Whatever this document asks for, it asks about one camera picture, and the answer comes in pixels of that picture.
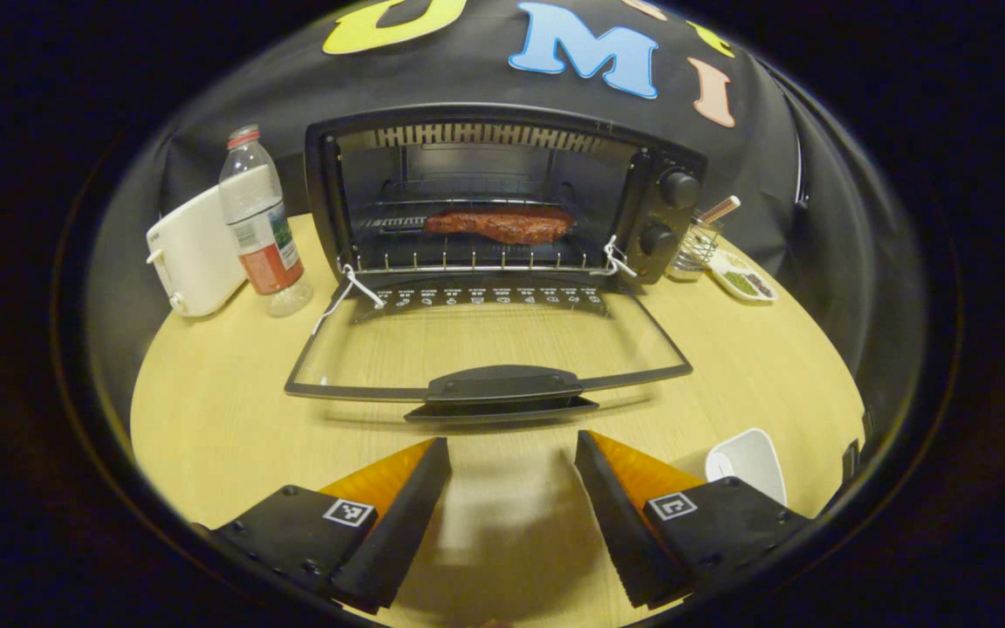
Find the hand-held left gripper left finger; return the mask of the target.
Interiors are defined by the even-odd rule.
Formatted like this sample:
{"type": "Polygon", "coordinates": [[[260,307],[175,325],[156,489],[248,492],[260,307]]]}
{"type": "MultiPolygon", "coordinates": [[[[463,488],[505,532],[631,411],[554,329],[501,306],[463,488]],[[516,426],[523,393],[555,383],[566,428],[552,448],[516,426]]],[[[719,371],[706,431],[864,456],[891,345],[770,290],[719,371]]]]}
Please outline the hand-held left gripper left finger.
{"type": "Polygon", "coordinates": [[[320,490],[284,485],[208,536],[310,595],[374,613],[393,604],[451,474],[447,438],[432,437],[320,490]]]}

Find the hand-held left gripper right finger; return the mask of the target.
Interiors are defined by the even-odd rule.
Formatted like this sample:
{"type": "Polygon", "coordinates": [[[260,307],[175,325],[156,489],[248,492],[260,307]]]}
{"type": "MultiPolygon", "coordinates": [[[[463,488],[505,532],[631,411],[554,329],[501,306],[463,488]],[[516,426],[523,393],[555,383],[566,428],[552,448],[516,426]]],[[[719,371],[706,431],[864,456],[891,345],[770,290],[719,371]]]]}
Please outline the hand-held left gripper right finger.
{"type": "Polygon", "coordinates": [[[634,607],[717,595],[810,524],[741,478],[703,481],[591,430],[575,465],[634,607]]]}

